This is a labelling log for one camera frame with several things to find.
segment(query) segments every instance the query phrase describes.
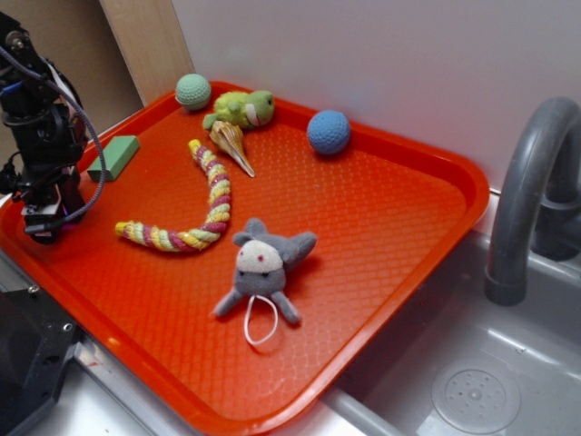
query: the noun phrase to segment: sink drain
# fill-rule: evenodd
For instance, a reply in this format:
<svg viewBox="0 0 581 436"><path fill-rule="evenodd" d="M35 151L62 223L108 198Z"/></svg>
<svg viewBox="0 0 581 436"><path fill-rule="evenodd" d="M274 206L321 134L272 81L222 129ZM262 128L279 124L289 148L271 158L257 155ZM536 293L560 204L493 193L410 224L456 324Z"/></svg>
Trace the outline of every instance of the sink drain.
<svg viewBox="0 0 581 436"><path fill-rule="evenodd" d="M520 408L518 386L501 366L488 361L457 361L432 385L434 407L460 431L486 434L512 422Z"/></svg>

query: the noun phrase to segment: stainless steel sink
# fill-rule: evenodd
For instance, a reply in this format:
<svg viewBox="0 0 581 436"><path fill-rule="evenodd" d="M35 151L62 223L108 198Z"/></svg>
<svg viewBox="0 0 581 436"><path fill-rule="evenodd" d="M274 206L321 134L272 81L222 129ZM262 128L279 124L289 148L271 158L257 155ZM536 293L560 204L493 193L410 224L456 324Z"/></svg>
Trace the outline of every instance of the stainless steel sink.
<svg viewBox="0 0 581 436"><path fill-rule="evenodd" d="M324 401L367 433L581 434L579 272L531 254L526 299L496 305L488 246L470 233Z"/></svg>

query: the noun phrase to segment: green sponge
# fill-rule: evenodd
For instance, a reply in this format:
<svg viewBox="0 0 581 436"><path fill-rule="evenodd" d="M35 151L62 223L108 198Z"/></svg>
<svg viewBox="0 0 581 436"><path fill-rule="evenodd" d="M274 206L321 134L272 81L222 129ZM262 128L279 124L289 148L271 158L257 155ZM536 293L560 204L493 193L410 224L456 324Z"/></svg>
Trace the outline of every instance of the green sponge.
<svg viewBox="0 0 581 436"><path fill-rule="evenodd" d="M103 150L105 156L105 181L112 182L129 163L133 155L139 150L137 136L115 136ZM91 179L99 181L101 175L101 161L97 157L87 170Z"/></svg>

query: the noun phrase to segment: seashell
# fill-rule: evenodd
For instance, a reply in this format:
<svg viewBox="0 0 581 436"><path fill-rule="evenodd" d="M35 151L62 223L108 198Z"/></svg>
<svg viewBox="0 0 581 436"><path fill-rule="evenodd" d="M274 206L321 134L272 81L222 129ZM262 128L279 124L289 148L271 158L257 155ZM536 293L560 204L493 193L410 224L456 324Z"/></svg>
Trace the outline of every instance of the seashell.
<svg viewBox="0 0 581 436"><path fill-rule="evenodd" d="M216 121L210 130L210 139L220 150L229 154L250 177L254 177L255 172L244 154L244 135L238 125Z"/></svg>

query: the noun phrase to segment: gray faucet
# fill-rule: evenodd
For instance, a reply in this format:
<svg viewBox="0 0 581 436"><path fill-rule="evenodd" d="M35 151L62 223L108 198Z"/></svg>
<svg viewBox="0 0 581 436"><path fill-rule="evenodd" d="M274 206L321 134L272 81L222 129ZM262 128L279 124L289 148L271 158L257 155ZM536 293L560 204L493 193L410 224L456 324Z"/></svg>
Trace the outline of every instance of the gray faucet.
<svg viewBox="0 0 581 436"><path fill-rule="evenodd" d="M562 261L581 250L581 108L546 100L533 113L507 171L490 240L486 295L509 306L527 293L530 249Z"/></svg>

